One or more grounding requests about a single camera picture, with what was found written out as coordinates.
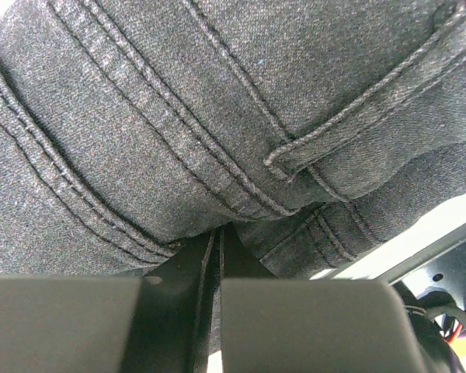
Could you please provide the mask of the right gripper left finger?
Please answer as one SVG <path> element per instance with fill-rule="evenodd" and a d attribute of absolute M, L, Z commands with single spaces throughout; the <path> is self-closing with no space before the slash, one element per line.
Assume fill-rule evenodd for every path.
<path fill-rule="evenodd" d="M 0 276 L 0 372 L 204 372 L 216 235 L 143 276 Z"/>

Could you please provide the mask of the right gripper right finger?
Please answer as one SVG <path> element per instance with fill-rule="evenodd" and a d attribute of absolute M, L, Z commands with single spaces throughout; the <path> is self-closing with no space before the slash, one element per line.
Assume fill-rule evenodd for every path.
<path fill-rule="evenodd" d="M 424 372 L 397 292 L 375 280 L 282 280 L 220 235 L 226 372 Z"/>

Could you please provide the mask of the black trousers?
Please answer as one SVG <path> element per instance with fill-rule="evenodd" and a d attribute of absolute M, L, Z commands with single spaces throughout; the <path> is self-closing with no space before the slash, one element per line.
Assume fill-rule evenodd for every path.
<path fill-rule="evenodd" d="M 151 269 L 233 224 L 340 267 L 466 193 L 466 1 L 17 1 L 0 274 Z"/>

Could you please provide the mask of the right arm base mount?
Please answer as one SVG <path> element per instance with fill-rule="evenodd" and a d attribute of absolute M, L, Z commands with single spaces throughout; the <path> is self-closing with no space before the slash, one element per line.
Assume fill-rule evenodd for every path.
<path fill-rule="evenodd" d="M 465 372 L 454 343 L 466 332 L 466 242 L 394 285 L 428 372 Z"/>

